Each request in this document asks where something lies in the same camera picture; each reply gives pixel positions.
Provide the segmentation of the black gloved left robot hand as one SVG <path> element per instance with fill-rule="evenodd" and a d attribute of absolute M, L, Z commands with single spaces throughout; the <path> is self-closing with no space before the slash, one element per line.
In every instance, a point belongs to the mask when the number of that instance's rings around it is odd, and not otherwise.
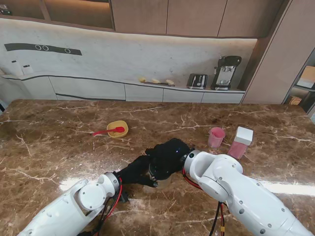
<path fill-rule="evenodd" d="M 117 172 L 118 177 L 122 180 L 122 184 L 140 184 L 153 188 L 157 187 L 158 183 L 146 175 L 151 160 L 152 158 L 149 155 L 141 155 L 129 163 L 127 167 Z"/>

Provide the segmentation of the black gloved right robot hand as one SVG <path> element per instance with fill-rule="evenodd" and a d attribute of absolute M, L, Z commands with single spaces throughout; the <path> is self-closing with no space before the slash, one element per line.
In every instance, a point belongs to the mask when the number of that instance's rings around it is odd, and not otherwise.
<path fill-rule="evenodd" d="M 177 138 L 146 149 L 145 154 L 152 158 L 149 165 L 150 175 L 155 180 L 168 179 L 173 173 L 182 169 L 190 152 L 191 148 Z"/>

